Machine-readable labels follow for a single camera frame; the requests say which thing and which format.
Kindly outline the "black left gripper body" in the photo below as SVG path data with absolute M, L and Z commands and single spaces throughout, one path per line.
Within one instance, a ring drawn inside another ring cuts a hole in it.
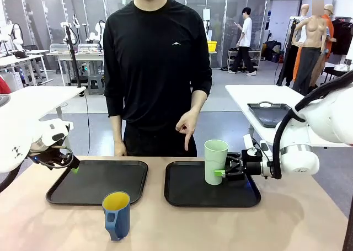
M 30 151 L 28 158 L 48 169 L 62 169 L 67 168 L 71 155 L 73 155 L 72 150 L 68 147 L 50 146 L 45 151 Z

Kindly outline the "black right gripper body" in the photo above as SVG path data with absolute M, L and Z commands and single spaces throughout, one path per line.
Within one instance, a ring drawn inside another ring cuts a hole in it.
M 240 175 L 261 175 L 263 155 L 259 149 L 243 149 L 239 159 Z

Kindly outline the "person's right hand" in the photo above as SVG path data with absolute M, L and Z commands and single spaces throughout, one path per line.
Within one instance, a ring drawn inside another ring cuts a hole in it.
M 114 156 L 115 157 L 127 156 L 127 150 L 123 141 L 114 142 Z

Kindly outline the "person's left hand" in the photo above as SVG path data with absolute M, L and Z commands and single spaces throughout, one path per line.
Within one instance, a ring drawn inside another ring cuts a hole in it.
M 185 135 L 184 149 L 189 150 L 189 142 L 196 128 L 197 118 L 200 111 L 196 108 L 190 109 L 178 121 L 175 129 Z

